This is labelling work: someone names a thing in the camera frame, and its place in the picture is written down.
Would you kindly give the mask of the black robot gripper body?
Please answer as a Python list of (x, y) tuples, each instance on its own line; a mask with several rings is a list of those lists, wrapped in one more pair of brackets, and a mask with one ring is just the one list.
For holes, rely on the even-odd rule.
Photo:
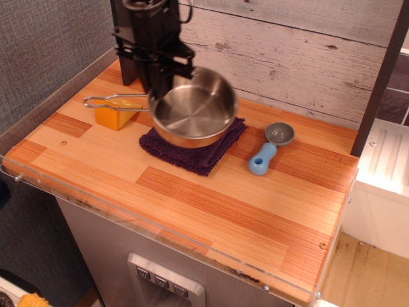
[(131, 55), (136, 60), (171, 62), (174, 75), (191, 78), (195, 52), (180, 40), (181, 25), (190, 22), (192, 7), (186, 20), (180, 19), (178, 1), (122, 1), (132, 25), (134, 42)]

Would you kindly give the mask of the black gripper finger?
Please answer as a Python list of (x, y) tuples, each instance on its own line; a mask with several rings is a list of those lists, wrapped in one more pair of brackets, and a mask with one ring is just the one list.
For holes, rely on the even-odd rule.
[(148, 65), (150, 91), (155, 99), (162, 98), (173, 88), (173, 64), (152, 62)]
[(146, 93), (155, 93), (157, 89), (156, 63), (151, 60), (135, 61), (137, 74), (143, 84)]

